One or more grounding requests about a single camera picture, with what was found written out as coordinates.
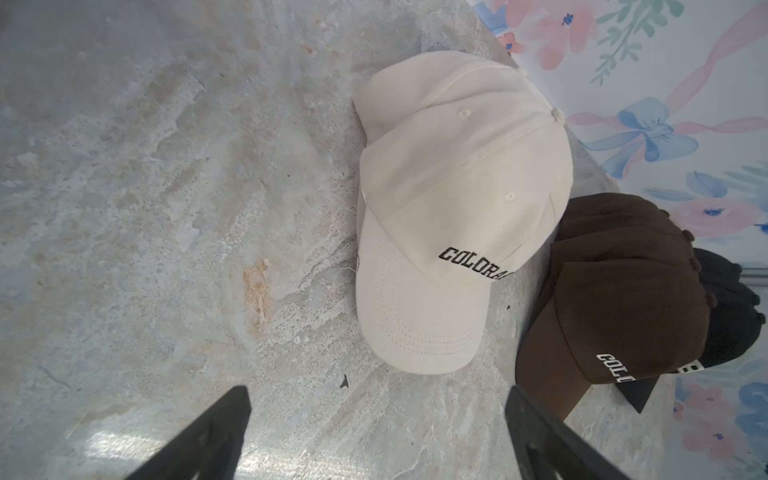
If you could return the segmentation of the cream Colorado cap back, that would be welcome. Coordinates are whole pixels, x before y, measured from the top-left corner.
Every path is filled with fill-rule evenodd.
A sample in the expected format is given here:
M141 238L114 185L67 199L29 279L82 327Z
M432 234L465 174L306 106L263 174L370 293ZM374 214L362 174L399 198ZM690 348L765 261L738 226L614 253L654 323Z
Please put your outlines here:
M416 55L387 67L365 83L353 100L372 143L426 108L502 91L525 91L521 71L458 51Z

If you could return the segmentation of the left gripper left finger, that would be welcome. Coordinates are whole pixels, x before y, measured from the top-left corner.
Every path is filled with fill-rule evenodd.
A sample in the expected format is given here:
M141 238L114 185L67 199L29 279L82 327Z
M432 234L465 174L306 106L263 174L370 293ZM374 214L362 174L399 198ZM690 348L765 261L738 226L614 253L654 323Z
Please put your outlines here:
M247 388L231 388L127 479L232 480L250 414Z

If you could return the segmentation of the brown Colorado cap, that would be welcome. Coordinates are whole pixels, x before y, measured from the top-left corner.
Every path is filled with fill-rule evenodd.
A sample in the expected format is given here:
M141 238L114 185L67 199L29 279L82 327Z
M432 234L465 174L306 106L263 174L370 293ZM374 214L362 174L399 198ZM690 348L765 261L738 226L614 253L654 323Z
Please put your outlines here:
M559 419L593 385L675 373L705 350L716 301L693 235L635 195L569 201L515 381Z

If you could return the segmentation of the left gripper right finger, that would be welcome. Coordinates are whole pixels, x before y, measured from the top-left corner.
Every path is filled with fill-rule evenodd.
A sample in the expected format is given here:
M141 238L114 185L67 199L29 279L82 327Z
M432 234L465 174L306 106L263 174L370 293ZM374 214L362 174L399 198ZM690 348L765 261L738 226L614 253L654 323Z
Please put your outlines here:
M505 420L523 479L628 480L518 386L509 392Z

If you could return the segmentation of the cream colorado cap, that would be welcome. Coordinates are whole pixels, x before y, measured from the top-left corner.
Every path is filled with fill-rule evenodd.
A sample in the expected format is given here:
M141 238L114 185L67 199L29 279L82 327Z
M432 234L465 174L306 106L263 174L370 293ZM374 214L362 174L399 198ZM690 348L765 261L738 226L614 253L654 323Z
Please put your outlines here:
M416 55L387 67L365 83L353 100L372 143L426 108L502 91L525 91L521 71L458 51Z
M359 172L365 340L405 372L463 368L493 283L537 253L566 208L573 161L562 113L529 80L525 91L432 106L367 140Z

